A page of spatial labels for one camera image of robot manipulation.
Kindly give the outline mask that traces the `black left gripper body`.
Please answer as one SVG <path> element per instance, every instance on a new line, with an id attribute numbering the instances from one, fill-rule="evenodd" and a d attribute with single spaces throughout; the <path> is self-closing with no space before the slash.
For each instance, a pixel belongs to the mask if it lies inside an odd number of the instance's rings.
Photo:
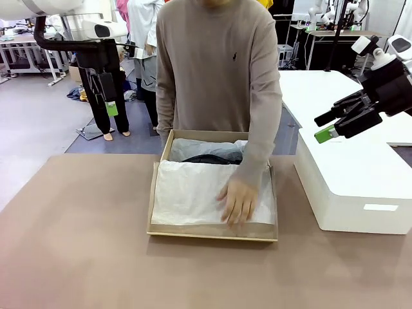
<path id="1" fill-rule="evenodd" d="M 120 59 L 115 40 L 103 40 L 97 43 L 94 50 L 76 51 L 79 73 L 84 75 L 88 70 L 95 73 L 120 73 Z"/>

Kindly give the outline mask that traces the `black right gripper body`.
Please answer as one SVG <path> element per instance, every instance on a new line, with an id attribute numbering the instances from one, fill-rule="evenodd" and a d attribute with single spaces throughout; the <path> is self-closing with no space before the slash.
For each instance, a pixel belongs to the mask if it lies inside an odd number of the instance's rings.
<path id="1" fill-rule="evenodd" d="M 378 112 L 392 117 L 411 109 L 411 76 L 400 60 L 367 71 L 359 82 Z"/>

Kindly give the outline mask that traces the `person's left hand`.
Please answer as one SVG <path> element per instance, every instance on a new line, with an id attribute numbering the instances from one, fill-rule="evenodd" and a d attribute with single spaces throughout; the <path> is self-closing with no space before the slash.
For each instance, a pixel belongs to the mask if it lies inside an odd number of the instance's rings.
<path id="1" fill-rule="evenodd" d="M 258 201 L 259 189 L 237 178 L 230 178 L 216 199 L 224 201 L 221 221 L 229 227 L 242 225 L 249 221 Z"/>

